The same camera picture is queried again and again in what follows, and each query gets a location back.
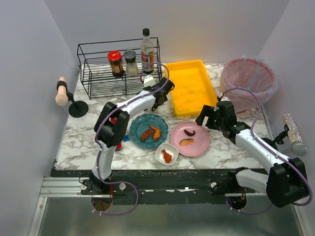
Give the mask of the dark sauce glass bottle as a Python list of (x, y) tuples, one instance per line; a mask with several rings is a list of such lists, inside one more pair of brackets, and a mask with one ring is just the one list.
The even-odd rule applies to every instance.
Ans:
[(154, 71), (154, 45), (150, 39), (150, 30), (142, 30), (143, 40), (140, 44), (142, 70), (145, 74), (151, 74)]

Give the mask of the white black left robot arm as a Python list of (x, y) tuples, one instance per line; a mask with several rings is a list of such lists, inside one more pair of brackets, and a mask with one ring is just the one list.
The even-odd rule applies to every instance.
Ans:
[(126, 134), (129, 120), (140, 112), (151, 109), (167, 101), (167, 95), (175, 87), (168, 78), (162, 78), (158, 84), (143, 88), (134, 97), (114, 104), (107, 102), (94, 126), (95, 142), (99, 146), (93, 175), (100, 181), (111, 176), (111, 165), (116, 146)]

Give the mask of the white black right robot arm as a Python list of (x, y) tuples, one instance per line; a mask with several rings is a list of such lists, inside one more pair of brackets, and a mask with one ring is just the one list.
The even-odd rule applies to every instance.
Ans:
[(225, 138), (252, 155), (267, 172), (264, 175), (249, 169), (240, 170), (235, 175), (239, 186), (267, 195), (279, 208), (289, 204), (306, 206), (312, 202), (313, 191), (304, 162), (280, 153), (258, 137), (252, 127), (238, 121), (232, 102), (220, 101), (214, 107), (204, 105), (196, 123), (220, 131)]

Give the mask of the grey cap salt grinder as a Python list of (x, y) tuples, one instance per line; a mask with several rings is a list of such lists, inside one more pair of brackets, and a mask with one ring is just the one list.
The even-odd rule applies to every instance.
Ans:
[(138, 74), (138, 67), (136, 64), (136, 52), (134, 50), (126, 50), (124, 52), (124, 58), (126, 60), (126, 71), (130, 76)]

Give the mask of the red lid sauce jar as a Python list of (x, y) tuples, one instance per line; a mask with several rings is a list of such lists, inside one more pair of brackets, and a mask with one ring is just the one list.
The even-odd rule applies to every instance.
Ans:
[(110, 51), (107, 58), (111, 66), (113, 76), (116, 78), (122, 77), (124, 75), (124, 69), (121, 53), (119, 51)]

